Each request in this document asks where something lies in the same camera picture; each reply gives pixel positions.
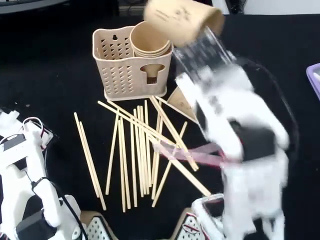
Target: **pink strap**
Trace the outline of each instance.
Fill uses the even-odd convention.
[[[187,161],[186,152],[181,148],[175,148],[174,146],[164,142],[161,144],[153,144],[153,148],[155,151],[160,152],[166,157],[168,157],[168,153],[170,153],[170,155],[174,155],[177,160]],[[188,153],[199,164],[219,167],[223,162],[223,158],[220,156],[210,155],[210,153],[217,152],[218,150],[220,150],[220,148],[215,143],[209,143],[194,149],[190,149]]]

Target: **black cloth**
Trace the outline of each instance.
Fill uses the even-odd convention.
[[[155,208],[150,196],[138,196],[138,208],[122,213],[118,144],[116,144],[110,195],[102,211],[91,183],[73,112],[83,121],[101,189],[106,186],[107,167],[115,115],[97,104],[104,101],[103,86],[92,57],[95,29],[134,25],[139,17],[81,20],[70,18],[50,24],[7,27],[0,35],[0,106],[37,116],[58,139],[48,152],[48,175],[65,193],[72,194],[82,210],[102,212],[119,239],[159,239],[171,236],[184,208],[201,193],[174,167]],[[300,150],[295,174],[283,194],[286,239],[319,238],[319,156],[320,104],[306,68],[320,56],[320,15],[254,16],[230,15],[222,34],[226,48],[266,66],[277,78],[300,128]],[[290,128],[287,113],[263,72],[248,70],[254,86],[265,96],[276,116]],[[168,78],[168,94],[175,88],[175,68]],[[119,104],[132,111],[142,100]],[[150,122],[156,111],[149,102]],[[175,127],[185,119],[165,108]],[[125,124],[128,163],[130,127]],[[170,134],[164,128],[164,134]],[[183,138],[189,148],[205,143],[198,127],[189,123]],[[161,158],[159,176],[167,160]],[[131,167],[128,165],[131,179]],[[212,193],[222,190],[220,171],[206,166],[194,174]]]

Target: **basket hole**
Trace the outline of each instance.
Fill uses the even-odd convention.
[[[157,83],[157,77],[151,77],[151,76],[146,77],[147,85],[156,84],[156,83]]]

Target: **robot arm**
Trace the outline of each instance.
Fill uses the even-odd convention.
[[[47,179],[45,171],[42,148],[48,143],[44,140],[50,140],[53,135],[33,122],[24,125],[19,123],[20,129],[23,126],[21,133],[0,141],[0,174],[3,186],[1,232],[11,240],[71,239],[77,221],[65,201],[59,199],[56,188]],[[15,165],[20,160],[26,162],[24,169]],[[43,209],[24,218],[28,200],[35,194],[41,199]],[[65,199],[79,218],[80,209],[76,200],[69,195]]]
[[[239,162],[245,157],[244,139],[235,132],[234,122],[253,130],[269,129],[276,146],[288,148],[285,128],[254,93],[246,72],[214,33],[207,28],[196,42],[173,52],[184,71],[176,78],[177,85],[194,110],[204,137],[217,143],[228,159]]]

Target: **chopstick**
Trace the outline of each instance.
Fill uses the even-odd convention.
[[[144,122],[149,125],[149,113],[148,113],[148,102],[144,100]],[[148,183],[149,188],[152,186],[151,182],[151,159],[150,159],[150,141],[148,134],[145,133],[145,141],[146,141],[146,164],[147,164],[147,172],[148,172]]]
[[[84,126],[82,125],[81,121],[79,122],[79,124],[80,124],[80,129],[81,129],[81,133],[82,133],[83,140],[84,140],[84,145],[86,147],[86,151],[87,151],[87,154],[89,156],[89,161],[90,161],[90,164],[91,164],[91,167],[92,167],[92,172],[93,172],[93,176],[94,176],[94,179],[95,179],[96,188],[98,190],[99,198],[100,198],[100,201],[101,201],[102,209],[104,211],[106,211],[107,210],[107,206],[106,206],[105,199],[104,199],[104,196],[103,196],[102,191],[101,191],[101,187],[100,187],[100,183],[99,183],[99,180],[98,180],[97,172],[96,172],[96,169],[95,169],[94,161],[92,160],[92,156],[91,156],[91,152],[90,152],[90,149],[89,149],[89,145],[88,145],[86,133],[85,133],[85,130],[84,130]]]
[[[131,137],[131,167],[132,167],[132,188],[133,188],[133,205],[138,206],[137,197],[137,178],[136,178],[136,159],[135,159],[135,133],[134,125],[130,123],[130,137]]]
[[[166,115],[165,111],[161,108],[159,103],[157,102],[156,98],[154,96],[150,97],[150,100],[152,104],[154,105],[155,109],[160,113],[161,117],[163,118],[164,124],[172,134],[174,140],[177,142],[177,144],[185,151],[185,157],[188,160],[190,166],[194,171],[197,171],[199,169],[198,165],[196,164],[195,160],[192,158],[192,156],[188,153],[188,148],[185,145],[185,143],[182,141],[181,137],[179,136],[177,130],[169,120],[168,116]]]
[[[171,163],[204,195],[210,196],[210,191],[193,176],[186,168],[179,162],[174,156],[172,156],[156,139],[154,136],[150,135],[150,141],[159,146],[161,152],[171,161]]]
[[[123,152],[122,156],[123,156],[123,173],[124,173],[124,183],[125,183],[126,206],[128,209],[131,209],[125,128],[124,128],[124,120],[122,117],[120,118],[120,122],[121,122],[121,138],[122,138],[121,143],[122,143],[122,152]]]
[[[160,123],[159,123],[159,133],[162,132],[162,128],[164,125],[164,121],[162,118],[160,118]],[[155,199],[156,196],[156,190],[157,190],[157,182],[158,182],[158,171],[159,171],[159,160],[160,160],[160,152],[156,152],[155,155],[155,170],[154,170],[154,179],[153,179],[153,188],[152,188],[152,195],[151,199]]]
[[[187,124],[188,124],[188,123],[185,121],[184,124],[183,124],[183,126],[182,126],[182,128],[181,128],[181,131],[180,131],[180,137],[181,137],[181,138],[182,138],[183,135],[185,134],[185,131],[186,131],[186,128],[187,128]],[[176,148],[173,150],[172,155],[175,156],[175,154],[176,154]],[[161,179],[161,181],[160,181],[158,190],[156,191],[156,195],[155,195],[155,197],[153,198],[153,199],[154,199],[154,200],[153,200],[153,203],[152,203],[152,207],[153,207],[153,208],[154,208],[154,207],[156,206],[156,204],[157,204],[157,201],[158,201],[158,199],[159,199],[159,196],[160,196],[160,193],[161,193],[161,191],[162,191],[162,188],[164,187],[164,184],[165,184],[165,181],[166,181],[166,179],[167,179],[167,176],[168,176],[169,170],[170,170],[170,168],[171,168],[171,165],[172,165],[171,161],[169,161],[168,164],[166,165],[166,168],[165,168],[164,174],[163,174],[163,176],[162,176],[162,179]]]
[[[133,109],[133,115],[135,117],[137,117],[137,110],[136,109]],[[135,131],[136,154],[137,154],[137,161],[138,161],[140,195],[143,198],[144,197],[144,182],[143,182],[142,168],[141,168],[140,136],[139,136],[139,129],[138,129],[137,125],[134,125],[134,131]]]
[[[108,172],[107,172],[107,177],[106,177],[106,186],[105,186],[105,194],[106,195],[109,195],[109,189],[110,189],[112,163],[114,160],[115,145],[116,145],[116,138],[117,138],[118,119],[119,119],[119,115],[117,114],[115,117],[115,121],[114,121],[112,143],[111,143],[111,150],[110,150],[110,158],[109,158],[109,166],[108,166]]]
[[[119,138],[119,155],[120,155],[120,180],[121,180],[121,200],[122,212],[126,212],[126,193],[125,193],[125,176],[124,176],[124,159],[122,150],[121,121],[118,120],[118,138]]]
[[[161,141],[164,141],[167,144],[173,145],[175,146],[176,144],[174,144],[171,140],[169,140],[168,138],[166,138],[165,136],[159,134],[155,129],[153,129],[152,127],[148,126],[147,124],[145,124],[144,122],[140,121],[138,118],[136,118],[135,116],[133,116],[132,114],[130,114],[129,112],[127,112],[126,110],[124,110],[122,107],[120,107],[119,105],[115,104],[114,102],[108,100],[108,103],[110,103],[111,105],[113,105],[117,110],[120,110],[121,112],[125,113],[126,115],[124,115],[121,112],[117,112],[116,109],[108,106],[107,104],[98,101],[98,104],[105,107],[106,109],[108,109],[109,111],[115,113],[115,114],[119,114],[120,117],[122,117],[124,120],[127,120],[130,123],[133,123],[134,125],[137,125],[139,128],[142,128],[144,132],[149,133],[150,135],[155,136],[156,138],[160,139]]]
[[[138,106],[137,107],[137,112],[138,112],[138,119],[141,120],[142,122],[144,122],[144,110],[142,106]],[[140,153],[142,158],[141,158],[141,170],[143,172],[143,176],[144,176],[144,188],[146,191],[146,194],[149,195],[149,183],[148,183],[148,168],[147,168],[147,154],[146,154],[146,140],[145,140],[145,132],[143,131],[142,128],[140,128]]]
[[[157,132],[159,132],[159,126],[160,126],[160,114],[158,113],[157,118],[156,118],[156,127],[155,127],[155,130]],[[154,181],[155,181],[156,158],[157,158],[157,152],[153,152],[152,173],[151,173],[152,184],[154,184]]]
[[[94,176],[94,173],[93,173],[93,170],[92,170],[92,166],[91,166],[91,163],[90,163],[90,160],[89,160],[87,148],[86,148],[85,141],[84,141],[84,136],[83,136],[81,128],[80,128],[78,115],[77,115],[76,112],[74,112],[73,115],[74,115],[76,127],[77,127],[78,132],[79,132],[79,136],[80,136],[83,152],[84,152],[84,155],[85,155],[86,164],[87,164],[88,169],[89,169],[89,173],[90,173],[92,185],[93,185],[93,188],[94,188],[94,192],[95,192],[96,197],[99,198],[99,193],[98,193],[98,188],[97,188],[97,185],[96,185],[95,176]]]

